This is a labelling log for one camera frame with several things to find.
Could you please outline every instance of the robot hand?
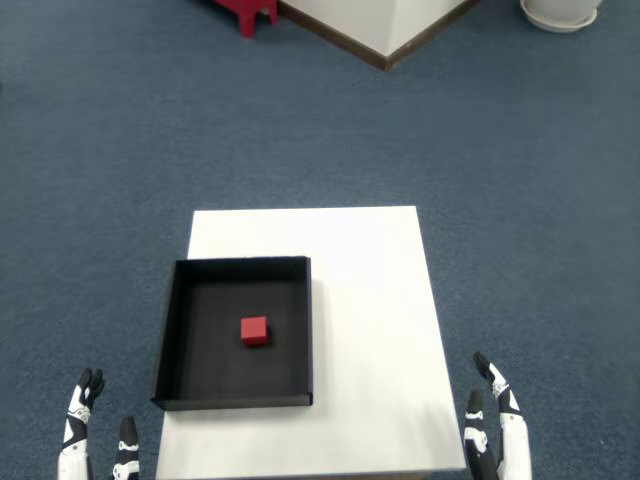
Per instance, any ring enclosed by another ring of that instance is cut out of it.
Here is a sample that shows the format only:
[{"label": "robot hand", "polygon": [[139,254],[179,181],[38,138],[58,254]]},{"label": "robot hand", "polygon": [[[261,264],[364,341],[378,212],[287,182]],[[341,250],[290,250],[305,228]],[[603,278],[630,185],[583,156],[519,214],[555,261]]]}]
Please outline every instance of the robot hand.
[{"label": "robot hand", "polygon": [[[102,371],[86,369],[73,390],[67,410],[62,451],[58,456],[58,480],[93,480],[91,459],[87,453],[87,424],[91,417],[93,402],[104,388]],[[120,425],[120,441],[116,464],[113,467],[115,480],[138,480],[138,434],[133,417],[126,417]]]},{"label": "robot hand", "polygon": [[120,442],[113,474],[109,480],[138,480],[138,433],[133,417],[125,417],[120,424]]},{"label": "robot hand", "polygon": [[511,387],[498,369],[481,353],[473,356],[480,375],[498,400],[502,428],[502,455],[496,468],[484,432],[482,394],[471,392],[465,414],[464,445],[474,480],[531,480],[531,454],[527,422]]},{"label": "robot hand", "polygon": [[59,480],[91,480],[91,460],[87,454],[87,424],[93,402],[104,388],[102,370],[86,369],[71,395],[64,425],[62,451],[58,456]]}]

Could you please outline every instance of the red chair leg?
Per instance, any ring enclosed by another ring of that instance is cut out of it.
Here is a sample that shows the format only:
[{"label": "red chair leg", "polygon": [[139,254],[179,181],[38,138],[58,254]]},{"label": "red chair leg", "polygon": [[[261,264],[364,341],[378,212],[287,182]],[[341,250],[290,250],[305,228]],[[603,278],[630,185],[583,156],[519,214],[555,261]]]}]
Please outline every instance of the red chair leg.
[{"label": "red chair leg", "polygon": [[256,16],[253,15],[240,15],[240,31],[245,38],[253,37],[256,31]]},{"label": "red chair leg", "polygon": [[269,5],[269,18],[271,18],[271,25],[275,25],[278,21],[278,2],[273,0]]}]

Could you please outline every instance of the red stool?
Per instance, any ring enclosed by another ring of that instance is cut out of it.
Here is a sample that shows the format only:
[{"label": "red stool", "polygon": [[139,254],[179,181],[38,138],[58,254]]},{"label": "red stool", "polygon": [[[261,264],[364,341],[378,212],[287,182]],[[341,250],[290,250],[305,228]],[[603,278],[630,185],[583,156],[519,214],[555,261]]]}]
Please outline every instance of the red stool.
[{"label": "red stool", "polygon": [[243,37],[252,37],[256,31],[256,13],[263,8],[269,9],[271,23],[278,21],[277,0],[215,0],[229,10],[236,12],[240,20],[240,31]]}]

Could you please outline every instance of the white wall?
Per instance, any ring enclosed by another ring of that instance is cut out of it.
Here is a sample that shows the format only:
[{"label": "white wall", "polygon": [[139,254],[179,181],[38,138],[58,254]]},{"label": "white wall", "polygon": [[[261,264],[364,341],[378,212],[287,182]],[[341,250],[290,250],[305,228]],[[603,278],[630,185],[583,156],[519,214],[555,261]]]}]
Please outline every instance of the white wall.
[{"label": "white wall", "polygon": [[464,0],[396,0],[387,52],[395,52],[427,27],[444,17]]},{"label": "white wall", "polygon": [[284,0],[388,56],[464,0]]},{"label": "white wall", "polygon": [[396,1],[285,0],[285,3],[387,55]]}]

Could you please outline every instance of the pot base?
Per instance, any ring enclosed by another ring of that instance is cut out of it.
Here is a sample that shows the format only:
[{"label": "pot base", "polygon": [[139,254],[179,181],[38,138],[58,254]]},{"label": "pot base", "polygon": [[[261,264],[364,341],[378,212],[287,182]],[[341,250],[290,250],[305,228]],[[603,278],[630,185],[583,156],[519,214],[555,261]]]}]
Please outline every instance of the pot base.
[{"label": "pot base", "polygon": [[548,32],[554,33],[571,33],[576,32],[584,27],[588,27],[598,18],[598,9],[596,8],[591,15],[589,15],[584,20],[578,23],[562,23],[562,22],[554,22],[552,20],[548,20],[546,18],[538,17],[531,13],[529,8],[527,7],[527,0],[520,0],[520,6],[524,11],[527,19],[536,27],[546,30]]}]

